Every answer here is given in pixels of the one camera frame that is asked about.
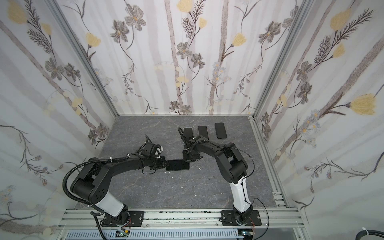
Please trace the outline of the purple-edged black phone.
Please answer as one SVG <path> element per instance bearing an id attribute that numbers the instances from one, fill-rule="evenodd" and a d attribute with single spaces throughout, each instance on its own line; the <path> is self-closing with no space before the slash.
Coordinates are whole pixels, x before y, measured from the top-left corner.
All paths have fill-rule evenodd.
<path id="1" fill-rule="evenodd" d="M 198 126 L 199 135 L 203 136 L 207 140 L 209 139 L 209 133 L 207 126 Z"/>

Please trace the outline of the small dark phone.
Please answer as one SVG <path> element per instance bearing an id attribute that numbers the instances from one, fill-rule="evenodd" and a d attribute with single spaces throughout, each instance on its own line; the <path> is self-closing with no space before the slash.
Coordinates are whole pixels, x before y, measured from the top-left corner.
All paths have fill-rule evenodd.
<path id="1" fill-rule="evenodd" d="M 166 170 L 168 172 L 187 171 L 189 169 L 190 169 L 190 163 L 184 160 L 170 160 L 168 161 L 168 165 L 166 167 Z"/>

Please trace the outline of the black phone case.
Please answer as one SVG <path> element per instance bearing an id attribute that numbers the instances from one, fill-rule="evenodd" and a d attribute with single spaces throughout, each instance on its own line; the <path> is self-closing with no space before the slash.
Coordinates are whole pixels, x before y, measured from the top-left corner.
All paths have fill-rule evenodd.
<path id="1" fill-rule="evenodd" d="M 224 123 L 215 123 L 215 130 L 218 139 L 226 139 L 228 137 Z"/>

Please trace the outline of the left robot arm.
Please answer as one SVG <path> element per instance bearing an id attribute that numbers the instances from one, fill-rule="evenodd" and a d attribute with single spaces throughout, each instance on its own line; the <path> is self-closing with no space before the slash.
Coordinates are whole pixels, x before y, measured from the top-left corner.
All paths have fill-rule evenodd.
<path id="1" fill-rule="evenodd" d="M 91 158 L 73 169 L 63 179 L 63 190 L 68 197 L 88 205 L 104 215 L 98 224 L 102 227 L 124 227 L 132 221 L 127 205 L 110 192 L 112 178 L 148 167 L 152 171 L 167 167 L 163 148 L 147 140 L 134 153 L 120 158 Z"/>

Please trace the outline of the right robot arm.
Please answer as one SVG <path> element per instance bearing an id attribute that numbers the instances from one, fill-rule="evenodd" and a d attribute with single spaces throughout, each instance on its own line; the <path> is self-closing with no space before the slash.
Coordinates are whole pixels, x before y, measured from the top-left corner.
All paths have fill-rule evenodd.
<path id="1" fill-rule="evenodd" d="M 253 213 L 253 207 L 244 188 L 248 165 L 236 145 L 214 143 L 201 135 L 188 138 L 181 128 L 178 128 L 178 132 L 184 143 L 180 168 L 184 170 L 190 163 L 200 160 L 200 153 L 214 158 L 222 177 L 230 183 L 235 222 L 245 225 Z"/>

